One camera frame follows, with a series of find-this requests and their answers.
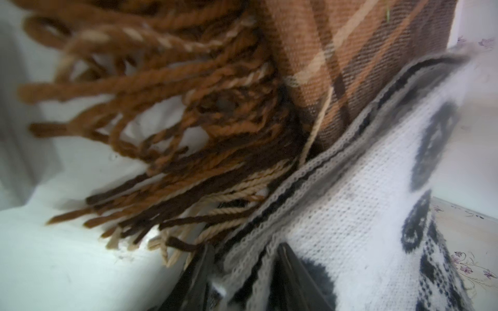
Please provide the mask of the black white knitted smiley scarf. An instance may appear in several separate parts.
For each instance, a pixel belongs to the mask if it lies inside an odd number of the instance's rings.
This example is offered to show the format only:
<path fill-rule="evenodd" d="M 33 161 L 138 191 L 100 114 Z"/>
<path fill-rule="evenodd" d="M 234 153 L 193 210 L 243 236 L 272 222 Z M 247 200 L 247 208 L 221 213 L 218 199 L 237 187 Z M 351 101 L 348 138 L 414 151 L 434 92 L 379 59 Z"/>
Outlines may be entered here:
<path fill-rule="evenodd" d="M 447 52 L 406 65 L 224 241 L 211 309 L 276 310 L 289 253 L 332 310 L 472 310 L 430 203 L 473 61 Z"/>

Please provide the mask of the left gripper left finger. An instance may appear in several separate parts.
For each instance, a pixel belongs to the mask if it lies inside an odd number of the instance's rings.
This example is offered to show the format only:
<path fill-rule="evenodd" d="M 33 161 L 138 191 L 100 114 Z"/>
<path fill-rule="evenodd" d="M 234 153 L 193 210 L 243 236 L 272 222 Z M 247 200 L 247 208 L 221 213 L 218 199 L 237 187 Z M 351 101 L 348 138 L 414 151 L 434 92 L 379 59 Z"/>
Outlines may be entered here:
<path fill-rule="evenodd" d="M 204 311 L 207 310 L 215 251 L 212 245 L 202 246 L 167 299 L 158 307 L 159 311 Z"/>

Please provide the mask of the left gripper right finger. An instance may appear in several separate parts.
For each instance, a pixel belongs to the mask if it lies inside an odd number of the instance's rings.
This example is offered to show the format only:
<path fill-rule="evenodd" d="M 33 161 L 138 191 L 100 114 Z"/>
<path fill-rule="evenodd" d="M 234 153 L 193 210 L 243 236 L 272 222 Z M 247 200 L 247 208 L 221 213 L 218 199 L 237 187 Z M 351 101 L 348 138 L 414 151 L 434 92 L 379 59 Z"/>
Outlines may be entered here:
<path fill-rule="evenodd" d="M 333 310 L 287 243 L 278 246 L 274 282 L 278 310 Z"/>

